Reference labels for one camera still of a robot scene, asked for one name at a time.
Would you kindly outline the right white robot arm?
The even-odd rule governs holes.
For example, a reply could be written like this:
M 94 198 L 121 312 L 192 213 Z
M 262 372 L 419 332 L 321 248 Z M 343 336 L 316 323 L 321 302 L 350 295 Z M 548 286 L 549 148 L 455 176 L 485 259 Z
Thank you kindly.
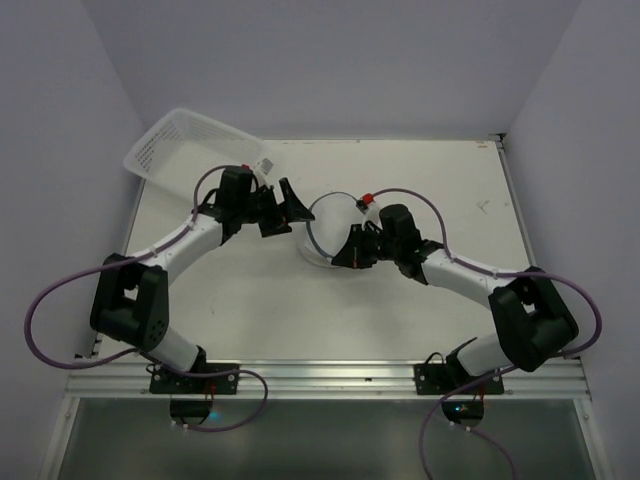
M 331 263 L 352 269 L 393 262 L 407 278 L 457 293 L 492 315 L 495 332 L 474 337 L 444 360 L 453 386 L 515 366 L 533 372 L 577 337 L 578 325 L 544 272 L 492 272 L 453 259 L 445 246 L 421 237 L 412 214 L 401 204 L 383 208 L 380 224 L 354 224 Z

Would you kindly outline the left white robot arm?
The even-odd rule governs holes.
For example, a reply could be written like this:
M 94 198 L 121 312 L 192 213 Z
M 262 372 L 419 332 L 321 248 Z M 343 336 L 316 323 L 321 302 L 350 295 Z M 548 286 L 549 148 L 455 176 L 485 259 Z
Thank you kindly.
M 201 374 L 206 354 L 171 327 L 171 284 L 245 225 L 255 224 L 262 237 L 271 237 L 314 218 L 286 178 L 279 181 L 278 200 L 273 187 L 247 167 L 219 171 L 218 186 L 194 197 L 190 216 L 177 230 L 131 257 L 113 254 L 105 260 L 90 314 L 95 331 L 188 376 Z

